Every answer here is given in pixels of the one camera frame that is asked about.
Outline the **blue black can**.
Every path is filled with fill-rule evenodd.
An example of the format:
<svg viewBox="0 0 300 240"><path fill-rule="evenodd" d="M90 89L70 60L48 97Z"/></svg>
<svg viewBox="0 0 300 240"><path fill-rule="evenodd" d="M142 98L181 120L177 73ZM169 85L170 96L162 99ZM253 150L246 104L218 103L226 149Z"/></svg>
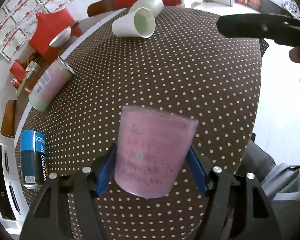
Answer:
<svg viewBox="0 0 300 240"><path fill-rule="evenodd" d="M47 172L46 137L37 131L25 130L20 136L20 163L23 185L29 190L40 190Z"/></svg>

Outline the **white paper cup front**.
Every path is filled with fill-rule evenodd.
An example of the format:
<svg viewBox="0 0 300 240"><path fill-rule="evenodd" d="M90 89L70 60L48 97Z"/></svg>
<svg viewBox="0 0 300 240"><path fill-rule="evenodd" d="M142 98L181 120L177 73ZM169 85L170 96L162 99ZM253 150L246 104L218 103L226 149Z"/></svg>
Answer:
<svg viewBox="0 0 300 240"><path fill-rule="evenodd" d="M147 8L139 8L115 20L111 30L117 37L149 38L155 32L155 17Z"/></svg>

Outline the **white ceramic bowl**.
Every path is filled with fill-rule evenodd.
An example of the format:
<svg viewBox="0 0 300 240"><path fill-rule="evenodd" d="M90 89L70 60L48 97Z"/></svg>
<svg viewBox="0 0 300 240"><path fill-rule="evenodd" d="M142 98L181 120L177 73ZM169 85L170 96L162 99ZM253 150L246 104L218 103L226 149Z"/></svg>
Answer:
<svg viewBox="0 0 300 240"><path fill-rule="evenodd" d="M58 48L63 45L71 36L71 27L68 26L62 30L53 40L49 43L49 47Z"/></svg>

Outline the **red soda can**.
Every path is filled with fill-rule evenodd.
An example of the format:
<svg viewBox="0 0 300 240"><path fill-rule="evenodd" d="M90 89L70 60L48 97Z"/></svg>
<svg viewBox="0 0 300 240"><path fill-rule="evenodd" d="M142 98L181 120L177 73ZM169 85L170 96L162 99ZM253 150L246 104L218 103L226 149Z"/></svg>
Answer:
<svg viewBox="0 0 300 240"><path fill-rule="evenodd" d="M11 84L15 87L16 90L18 90L21 85L21 81L17 77L14 77L11 81Z"/></svg>

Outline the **white black sideboard cabinet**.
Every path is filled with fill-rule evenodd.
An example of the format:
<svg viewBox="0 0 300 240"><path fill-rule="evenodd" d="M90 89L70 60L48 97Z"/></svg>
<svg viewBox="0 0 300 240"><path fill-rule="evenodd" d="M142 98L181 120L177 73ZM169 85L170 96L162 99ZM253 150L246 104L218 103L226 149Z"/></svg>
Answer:
<svg viewBox="0 0 300 240"><path fill-rule="evenodd" d="M0 223L8 233L19 236L28 210L14 149L0 143Z"/></svg>

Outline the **white paper cup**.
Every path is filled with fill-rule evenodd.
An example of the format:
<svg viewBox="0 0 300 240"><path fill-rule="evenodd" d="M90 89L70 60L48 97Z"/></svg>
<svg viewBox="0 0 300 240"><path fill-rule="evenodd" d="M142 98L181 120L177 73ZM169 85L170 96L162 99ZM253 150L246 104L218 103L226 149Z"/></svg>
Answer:
<svg viewBox="0 0 300 240"><path fill-rule="evenodd" d="M157 17L162 12L164 3L162 0L137 0L132 5L129 12L136 11L139 8L147 8L151 11L154 17Z"/></svg>
<svg viewBox="0 0 300 240"><path fill-rule="evenodd" d="M115 20L111 30L117 37L149 38L155 32L155 17L147 8L139 8Z"/></svg>

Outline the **green flat box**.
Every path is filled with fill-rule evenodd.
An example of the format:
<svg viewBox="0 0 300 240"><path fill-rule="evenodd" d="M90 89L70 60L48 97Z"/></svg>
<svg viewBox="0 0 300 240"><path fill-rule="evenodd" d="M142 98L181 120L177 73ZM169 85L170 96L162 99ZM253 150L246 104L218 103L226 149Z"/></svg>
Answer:
<svg viewBox="0 0 300 240"><path fill-rule="evenodd" d="M29 63L29 65L26 67L26 75L24 77L24 79L22 80L19 88L16 91L16 95L19 96L19 94L22 92L25 84L27 83L27 81L30 79L30 77L32 76L32 74L39 69L39 64L36 61L31 61Z"/></svg>

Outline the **pink green canister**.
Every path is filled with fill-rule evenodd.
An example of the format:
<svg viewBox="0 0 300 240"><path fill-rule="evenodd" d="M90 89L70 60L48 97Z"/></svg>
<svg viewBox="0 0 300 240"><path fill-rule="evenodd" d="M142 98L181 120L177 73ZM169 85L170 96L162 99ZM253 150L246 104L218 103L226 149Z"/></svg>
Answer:
<svg viewBox="0 0 300 240"><path fill-rule="evenodd" d="M44 112L62 88L75 76L74 70L61 57L47 68L29 94L29 103Z"/></svg>

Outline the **pink plastic cup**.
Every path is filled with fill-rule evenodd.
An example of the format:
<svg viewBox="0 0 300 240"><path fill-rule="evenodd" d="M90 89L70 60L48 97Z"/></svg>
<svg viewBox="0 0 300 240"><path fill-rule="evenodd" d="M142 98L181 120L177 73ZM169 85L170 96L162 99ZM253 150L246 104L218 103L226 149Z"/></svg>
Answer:
<svg viewBox="0 0 300 240"><path fill-rule="evenodd" d="M196 134L198 121L153 108L125 106L121 112L114 178L143 198L171 191Z"/></svg>

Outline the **brown wooden chair left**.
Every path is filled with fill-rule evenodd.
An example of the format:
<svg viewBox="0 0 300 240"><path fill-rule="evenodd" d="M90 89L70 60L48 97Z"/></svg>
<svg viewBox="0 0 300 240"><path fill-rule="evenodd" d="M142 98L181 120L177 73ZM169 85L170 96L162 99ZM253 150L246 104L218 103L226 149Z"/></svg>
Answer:
<svg viewBox="0 0 300 240"><path fill-rule="evenodd" d="M16 105L17 105L16 100L9 100L5 106L0 134L7 138L14 138L15 135L14 122L15 122Z"/></svg>

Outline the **white paper cup rear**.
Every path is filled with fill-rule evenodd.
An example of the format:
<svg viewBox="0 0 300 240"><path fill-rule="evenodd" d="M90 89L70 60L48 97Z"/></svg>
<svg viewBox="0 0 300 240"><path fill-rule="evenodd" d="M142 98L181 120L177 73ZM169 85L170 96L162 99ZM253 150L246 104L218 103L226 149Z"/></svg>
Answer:
<svg viewBox="0 0 300 240"><path fill-rule="evenodd" d="M151 11L154 17L157 17L162 12L164 3L162 0L137 0L132 5L129 12L136 11L139 8L147 8Z"/></svg>

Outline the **brown wooden chair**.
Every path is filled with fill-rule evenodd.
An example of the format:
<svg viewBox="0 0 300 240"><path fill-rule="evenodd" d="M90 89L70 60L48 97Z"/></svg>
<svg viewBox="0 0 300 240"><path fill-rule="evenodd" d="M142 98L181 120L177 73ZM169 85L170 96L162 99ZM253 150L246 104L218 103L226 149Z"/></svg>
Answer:
<svg viewBox="0 0 300 240"><path fill-rule="evenodd" d="M14 138L15 135L14 122L15 122L16 105L17 105L16 100L9 100L5 106L0 134L7 138Z"/></svg>
<svg viewBox="0 0 300 240"><path fill-rule="evenodd" d="M103 14L115 10L115 0L101 0L89 5L87 8L88 17Z"/></svg>

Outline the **brown wooden chair right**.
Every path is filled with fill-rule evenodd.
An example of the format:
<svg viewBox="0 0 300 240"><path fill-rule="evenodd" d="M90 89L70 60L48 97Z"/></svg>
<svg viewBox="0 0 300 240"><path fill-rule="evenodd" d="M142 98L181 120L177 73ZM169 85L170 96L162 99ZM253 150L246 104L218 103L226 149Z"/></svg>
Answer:
<svg viewBox="0 0 300 240"><path fill-rule="evenodd" d="M115 10L115 0L101 0L89 5L87 8L88 17L103 14Z"/></svg>

